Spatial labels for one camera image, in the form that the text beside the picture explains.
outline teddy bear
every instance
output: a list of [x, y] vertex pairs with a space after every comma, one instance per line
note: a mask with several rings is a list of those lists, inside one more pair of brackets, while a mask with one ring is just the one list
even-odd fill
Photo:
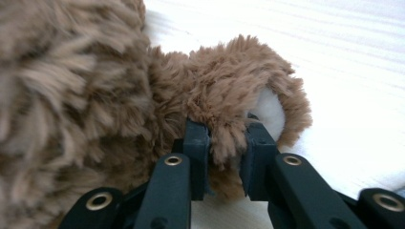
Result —
[[238, 198], [248, 114], [279, 147], [311, 124], [303, 80], [255, 37], [163, 53], [142, 0], [6, 0], [0, 18], [0, 228], [57, 228], [86, 192], [140, 186], [186, 118], [210, 130], [211, 188]]

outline plush ear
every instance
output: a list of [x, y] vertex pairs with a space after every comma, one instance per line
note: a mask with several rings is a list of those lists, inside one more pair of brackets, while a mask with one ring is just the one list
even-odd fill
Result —
[[[251, 121], [246, 117], [247, 112], [257, 111], [270, 119], [267, 122], [277, 123], [275, 133], [281, 143], [293, 142], [310, 125], [302, 81], [290, 76], [293, 70], [287, 61], [252, 37], [239, 36], [227, 45], [191, 52], [190, 62], [195, 80], [185, 108], [193, 120], [206, 124], [211, 131], [211, 154], [214, 170], [218, 170], [211, 173], [215, 191], [231, 192], [226, 185], [241, 187], [236, 178], [237, 166], [231, 161], [246, 149], [245, 130]], [[260, 109], [267, 99], [273, 103]], [[272, 110], [276, 111], [275, 115], [267, 115]]]

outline plush toy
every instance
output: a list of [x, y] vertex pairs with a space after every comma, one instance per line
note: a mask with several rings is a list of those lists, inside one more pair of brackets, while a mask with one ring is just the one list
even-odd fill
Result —
[[141, 0], [0, 3], [0, 228], [54, 228], [92, 189], [136, 188], [187, 117], [208, 126], [210, 184], [231, 199], [249, 112], [279, 147], [310, 125], [302, 79], [267, 45], [163, 53], [144, 16]]

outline white background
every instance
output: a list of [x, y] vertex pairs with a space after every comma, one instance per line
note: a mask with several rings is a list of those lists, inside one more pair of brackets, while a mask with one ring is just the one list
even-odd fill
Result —
[[[304, 78], [313, 125], [292, 152], [335, 190], [405, 186], [405, 2], [145, 0], [145, 32], [189, 53], [255, 35]], [[270, 228], [266, 205], [208, 197], [193, 228]]]

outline white bedsheet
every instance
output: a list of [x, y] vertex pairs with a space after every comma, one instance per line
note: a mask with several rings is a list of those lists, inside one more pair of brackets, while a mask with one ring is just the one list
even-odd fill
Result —
[[[405, 186], [403, 0], [145, 0], [145, 31], [189, 53], [255, 35], [305, 80], [313, 125], [291, 149], [352, 198]], [[192, 228], [271, 228], [266, 204], [193, 203]]]

